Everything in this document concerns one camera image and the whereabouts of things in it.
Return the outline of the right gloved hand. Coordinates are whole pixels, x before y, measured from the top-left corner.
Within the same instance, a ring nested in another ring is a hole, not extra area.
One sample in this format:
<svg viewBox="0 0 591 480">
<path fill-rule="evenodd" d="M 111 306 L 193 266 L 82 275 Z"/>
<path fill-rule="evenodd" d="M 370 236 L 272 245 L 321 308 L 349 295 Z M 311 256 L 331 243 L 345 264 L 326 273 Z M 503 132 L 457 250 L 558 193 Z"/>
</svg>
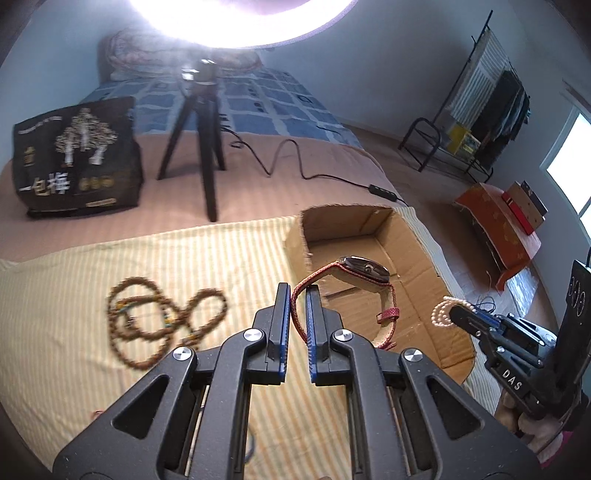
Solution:
<svg viewBox="0 0 591 480">
<path fill-rule="evenodd" d="M 516 400 L 503 390 L 494 417 L 511 433 L 521 432 L 522 441 L 536 454 L 541 467 L 547 468 L 570 440 L 572 433 L 566 430 L 566 425 L 578 407 L 577 403 L 573 404 L 560 418 L 548 414 L 535 420 L 520 412 Z"/>
</svg>

